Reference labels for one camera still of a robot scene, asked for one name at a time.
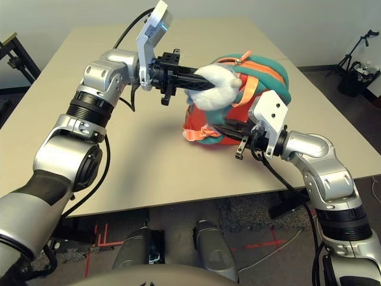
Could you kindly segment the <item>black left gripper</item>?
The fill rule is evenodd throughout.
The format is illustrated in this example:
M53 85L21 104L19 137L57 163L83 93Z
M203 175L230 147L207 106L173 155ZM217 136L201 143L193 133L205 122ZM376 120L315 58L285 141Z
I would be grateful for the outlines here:
M163 95L161 104L168 106L176 89L182 88L191 91L206 91L215 87L206 78L194 74L197 68L179 67L180 50L174 49L172 53L164 52L152 66L153 75L151 85Z

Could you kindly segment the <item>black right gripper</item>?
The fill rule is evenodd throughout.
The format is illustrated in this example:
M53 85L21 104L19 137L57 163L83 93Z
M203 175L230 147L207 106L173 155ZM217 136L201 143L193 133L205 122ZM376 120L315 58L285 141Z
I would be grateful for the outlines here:
M225 126L216 126L216 130L231 139L239 141L235 158L243 159L243 152L249 149L253 158L262 160L257 151L265 151L268 140L265 138L266 130L264 122L253 123L251 120L242 122L235 119L226 119Z

